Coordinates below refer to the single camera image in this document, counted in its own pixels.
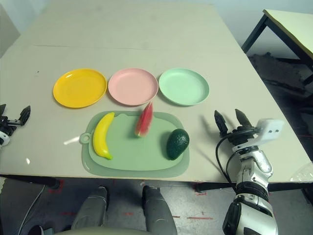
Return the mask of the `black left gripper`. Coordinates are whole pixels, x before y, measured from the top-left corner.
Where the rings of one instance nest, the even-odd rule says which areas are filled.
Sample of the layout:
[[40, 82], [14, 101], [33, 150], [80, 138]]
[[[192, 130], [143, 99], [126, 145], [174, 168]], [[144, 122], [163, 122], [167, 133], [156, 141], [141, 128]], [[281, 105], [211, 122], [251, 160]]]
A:
[[17, 126], [24, 126], [30, 117], [31, 107], [30, 105], [25, 107], [20, 113], [19, 120], [9, 120], [8, 117], [2, 116], [6, 108], [6, 104], [0, 105], [0, 131], [7, 136], [11, 136], [17, 129]]

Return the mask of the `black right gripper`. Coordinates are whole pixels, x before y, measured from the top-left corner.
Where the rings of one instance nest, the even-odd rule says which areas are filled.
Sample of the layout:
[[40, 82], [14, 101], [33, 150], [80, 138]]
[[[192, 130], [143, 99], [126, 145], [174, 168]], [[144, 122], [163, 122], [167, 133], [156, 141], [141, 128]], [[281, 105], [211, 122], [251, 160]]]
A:
[[246, 115], [239, 109], [235, 109], [236, 118], [240, 124], [239, 128], [228, 133], [225, 119], [217, 110], [214, 112], [215, 123], [219, 129], [221, 141], [228, 140], [233, 146], [246, 143], [248, 139], [253, 139], [256, 128], [252, 127]]

